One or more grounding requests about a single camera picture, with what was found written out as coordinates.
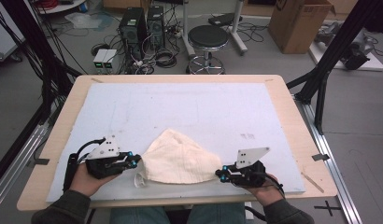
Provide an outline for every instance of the concrete floor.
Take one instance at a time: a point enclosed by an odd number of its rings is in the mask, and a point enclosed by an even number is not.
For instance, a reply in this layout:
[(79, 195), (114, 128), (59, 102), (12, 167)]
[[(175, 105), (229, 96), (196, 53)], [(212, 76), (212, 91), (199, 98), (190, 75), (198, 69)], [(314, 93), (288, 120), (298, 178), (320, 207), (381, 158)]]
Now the concrete floor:
[[(191, 19), (191, 27), (207, 24), (209, 17)], [(57, 24), (62, 23), (63, 15), (59, 14), (52, 20)], [(69, 29), (60, 38), (89, 74), (95, 74), (93, 56), (90, 54), (92, 46), (102, 43), (106, 36), (116, 34), (118, 22), (109, 17), (105, 17), (105, 20), (108, 27), (97, 31), (74, 30), (71, 24), (59, 25)], [(243, 22), (266, 25), (269, 19), (245, 18)], [(267, 30), (258, 34), (263, 37), (263, 42), (246, 42), (248, 52), (244, 56), (235, 50), (233, 42), (224, 50), (214, 53), (225, 64), (227, 74), (278, 74), (289, 82), (315, 66), (308, 53), (282, 54)], [(383, 34), (369, 35), (378, 40), (376, 47), (383, 50)], [(188, 57), (180, 40), (178, 45), (180, 53), (177, 65), (170, 69), (157, 68), (154, 74), (185, 74)], [(65, 58), (70, 66), (79, 70), (68, 54), (65, 54)], [(377, 58), (383, 63), (383, 56)], [(41, 104), (40, 88), (41, 82), (26, 60), (22, 63), (0, 64), (0, 160)], [(293, 88), (291, 93), (300, 89)], [(323, 131), (362, 222), (383, 224), (383, 72), (334, 69), (328, 80)], [(0, 223), (30, 222), (32, 213), (18, 211), (16, 203), (31, 171), (31, 167), (25, 167), (2, 201)], [(325, 206), (325, 201), (331, 207), (340, 206), (336, 198), (290, 200), (311, 214), (316, 223), (346, 223), (341, 210), (333, 210), (331, 215), (328, 209), (315, 208)], [(107, 223), (108, 215), (108, 209), (98, 209), (93, 223)]]

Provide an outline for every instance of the crumpled fabric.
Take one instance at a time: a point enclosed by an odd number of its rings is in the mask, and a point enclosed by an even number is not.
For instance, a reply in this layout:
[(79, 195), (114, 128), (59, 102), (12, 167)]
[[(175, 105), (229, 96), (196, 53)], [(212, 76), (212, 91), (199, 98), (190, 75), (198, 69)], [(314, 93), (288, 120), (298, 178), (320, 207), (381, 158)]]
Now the crumpled fabric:
[(220, 158), (203, 149), (188, 136), (165, 130), (142, 155), (148, 180), (167, 184), (195, 184), (216, 179)]

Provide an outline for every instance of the black stool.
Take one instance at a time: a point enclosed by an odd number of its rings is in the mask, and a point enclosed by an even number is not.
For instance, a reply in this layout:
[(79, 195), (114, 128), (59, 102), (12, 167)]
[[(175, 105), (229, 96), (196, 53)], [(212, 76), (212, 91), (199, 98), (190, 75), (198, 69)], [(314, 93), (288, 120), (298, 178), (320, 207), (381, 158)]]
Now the black stool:
[(202, 25), (192, 28), (188, 35), (189, 43), (194, 49), (200, 49), (204, 56), (196, 56), (189, 61), (186, 73), (202, 74), (224, 74), (223, 63), (212, 57), (212, 51), (222, 49), (226, 46), (229, 38), (227, 32), (218, 26)]

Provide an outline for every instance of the hand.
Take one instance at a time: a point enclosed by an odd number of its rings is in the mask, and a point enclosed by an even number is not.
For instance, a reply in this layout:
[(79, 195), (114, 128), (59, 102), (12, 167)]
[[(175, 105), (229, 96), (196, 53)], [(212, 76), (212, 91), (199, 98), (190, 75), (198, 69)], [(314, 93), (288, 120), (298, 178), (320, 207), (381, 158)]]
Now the hand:
[(117, 175), (112, 175), (97, 179), (89, 174), (86, 163), (83, 162), (78, 166), (69, 189), (80, 192), (87, 197), (91, 197), (97, 190), (99, 190), (99, 188), (101, 188), (101, 186), (116, 177)]
[(284, 199), (282, 194), (279, 192), (276, 186), (273, 186), (273, 183), (271, 181), (266, 180), (260, 188), (253, 188), (253, 189), (246, 189), (249, 191), (253, 196), (256, 197), (258, 202), (262, 206), (267, 206), (271, 203), (275, 203), (281, 199)]

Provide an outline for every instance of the computer tower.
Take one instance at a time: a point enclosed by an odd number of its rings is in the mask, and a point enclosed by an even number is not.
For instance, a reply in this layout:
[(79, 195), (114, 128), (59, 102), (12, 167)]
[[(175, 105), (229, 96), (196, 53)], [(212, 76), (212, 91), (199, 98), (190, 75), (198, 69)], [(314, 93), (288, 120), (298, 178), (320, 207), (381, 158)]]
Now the computer tower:
[(145, 57), (148, 47), (148, 29), (145, 21), (145, 13), (142, 7), (128, 7), (119, 25), (121, 40), (124, 48), (129, 50), (138, 60)]
[(150, 48), (165, 47), (164, 9), (161, 6), (150, 6), (148, 11), (148, 30), (150, 35)]

